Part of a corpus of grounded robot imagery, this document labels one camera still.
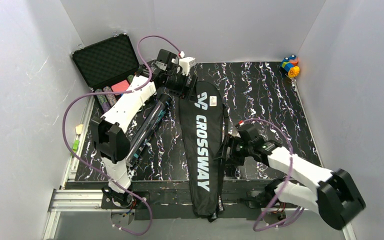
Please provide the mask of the black shuttlecock tube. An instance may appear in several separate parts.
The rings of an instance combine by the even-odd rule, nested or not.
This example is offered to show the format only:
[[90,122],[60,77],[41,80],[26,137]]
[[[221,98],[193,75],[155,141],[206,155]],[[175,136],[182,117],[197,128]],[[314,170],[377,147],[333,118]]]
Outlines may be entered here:
[[172,97],[167,93],[162,93],[157,99],[153,109],[132,139],[130,151],[125,158],[125,163],[128,167],[133,167],[136,164],[141,152],[149,141],[150,136],[156,130],[170,107],[171,102]]

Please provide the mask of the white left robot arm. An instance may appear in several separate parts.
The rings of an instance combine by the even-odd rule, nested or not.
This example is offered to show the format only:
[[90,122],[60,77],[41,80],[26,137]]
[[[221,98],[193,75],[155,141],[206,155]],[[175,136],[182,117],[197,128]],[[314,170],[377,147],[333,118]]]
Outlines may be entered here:
[[[155,60],[138,68],[127,89],[128,93],[123,94],[103,116],[91,119],[94,147],[100,153],[106,173],[111,178],[108,187],[104,187],[102,192],[117,207],[133,205],[133,196],[126,193],[131,185],[128,169],[138,162],[152,134],[172,105],[173,97],[196,96],[197,78],[190,76],[190,70],[195,64],[194,57],[161,49]],[[165,88],[165,92],[157,97],[151,112],[132,140],[128,140],[128,126],[160,87]]]

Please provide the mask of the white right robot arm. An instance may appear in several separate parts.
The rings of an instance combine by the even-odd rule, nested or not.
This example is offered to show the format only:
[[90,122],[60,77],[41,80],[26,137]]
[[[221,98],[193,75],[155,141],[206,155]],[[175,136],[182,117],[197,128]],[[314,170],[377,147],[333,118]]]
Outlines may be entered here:
[[250,208],[271,207],[276,203],[289,203],[318,214],[335,230],[342,230],[366,208],[365,200],[352,176],[344,169],[336,171],[312,164],[282,146],[275,140],[266,140],[251,123],[236,125],[238,134],[228,134],[217,152],[219,169],[227,165],[242,166],[246,158],[285,173],[259,193],[247,193]]

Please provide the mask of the black Crossway racket bag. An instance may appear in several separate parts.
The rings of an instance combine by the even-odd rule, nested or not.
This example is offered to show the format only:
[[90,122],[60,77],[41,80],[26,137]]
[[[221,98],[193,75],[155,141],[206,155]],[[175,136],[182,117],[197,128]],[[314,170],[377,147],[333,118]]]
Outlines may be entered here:
[[196,83],[197,100],[179,100],[179,120],[185,149],[192,210],[212,223],[223,210],[221,166],[215,161],[225,134],[229,114],[217,87]]

